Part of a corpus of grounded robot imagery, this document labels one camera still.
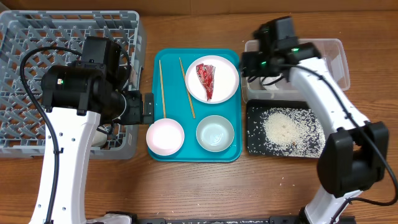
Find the white napkin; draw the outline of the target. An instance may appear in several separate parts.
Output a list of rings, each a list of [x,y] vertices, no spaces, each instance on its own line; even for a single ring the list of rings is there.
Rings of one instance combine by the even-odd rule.
[[[279,88],[276,86],[276,84],[264,85],[263,87],[267,91],[278,91],[279,90]]]

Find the red snack wrapper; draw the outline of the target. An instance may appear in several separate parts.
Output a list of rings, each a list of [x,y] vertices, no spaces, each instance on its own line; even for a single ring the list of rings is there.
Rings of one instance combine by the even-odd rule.
[[[212,99],[214,90],[215,66],[201,63],[196,66],[196,72],[200,83],[205,88],[206,99],[207,101],[210,101]]]

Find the wooden chopstick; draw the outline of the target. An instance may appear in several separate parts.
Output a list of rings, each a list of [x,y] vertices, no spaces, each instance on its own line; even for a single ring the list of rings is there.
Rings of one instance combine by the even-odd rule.
[[[162,62],[159,60],[159,77],[160,77],[160,86],[161,86],[161,97],[162,97],[162,111],[163,117],[167,118],[166,106],[165,106],[165,93],[164,93],[164,78],[162,72]]]
[[[178,59],[179,59],[179,62],[180,62],[180,68],[181,68],[181,71],[182,71],[183,80],[184,80],[184,82],[185,82],[185,81],[186,81],[186,76],[185,76],[185,70],[184,70],[184,67],[183,67],[182,59],[181,59],[180,57],[179,57]],[[188,97],[188,102],[189,102],[189,104],[190,104],[190,109],[191,109],[191,112],[192,112],[192,117],[193,117],[193,119],[196,119],[196,114],[195,114],[195,110],[194,110],[194,107],[193,107],[191,94],[190,94],[190,92],[189,92],[189,90],[188,90],[186,84],[185,84],[185,88],[186,88],[186,91],[187,91],[187,97]]]

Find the grey-green bowl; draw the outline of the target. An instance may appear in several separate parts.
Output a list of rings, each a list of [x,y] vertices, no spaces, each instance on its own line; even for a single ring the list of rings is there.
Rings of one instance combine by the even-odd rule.
[[[220,115],[207,116],[197,126],[196,139],[206,151],[221,152],[233,143],[234,128]]]

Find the white cup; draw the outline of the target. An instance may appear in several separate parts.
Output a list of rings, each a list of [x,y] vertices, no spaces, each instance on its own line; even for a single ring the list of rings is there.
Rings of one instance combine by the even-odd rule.
[[[108,140],[108,136],[102,132],[96,131],[93,142],[91,143],[92,147],[102,147],[103,145],[106,144],[106,141]]]

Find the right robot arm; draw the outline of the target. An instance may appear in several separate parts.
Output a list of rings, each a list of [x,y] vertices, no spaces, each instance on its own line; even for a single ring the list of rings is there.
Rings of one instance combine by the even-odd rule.
[[[397,183],[386,161],[389,131],[385,124],[370,122],[347,99],[315,44],[299,42],[290,16],[262,24],[253,37],[259,48],[242,54],[242,76],[286,79],[301,93],[325,133],[325,147],[317,163],[321,186],[295,222],[353,223],[353,218],[340,218],[352,202],[380,206],[381,202],[360,194],[381,181],[386,172]]]

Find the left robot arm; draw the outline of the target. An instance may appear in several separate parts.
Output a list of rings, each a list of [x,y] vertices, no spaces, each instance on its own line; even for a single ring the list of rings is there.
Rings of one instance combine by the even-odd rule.
[[[45,122],[45,152],[32,223],[86,223],[90,149],[102,124],[152,124],[154,96],[126,91],[126,51],[105,37],[87,37],[78,59],[54,65],[31,98]]]

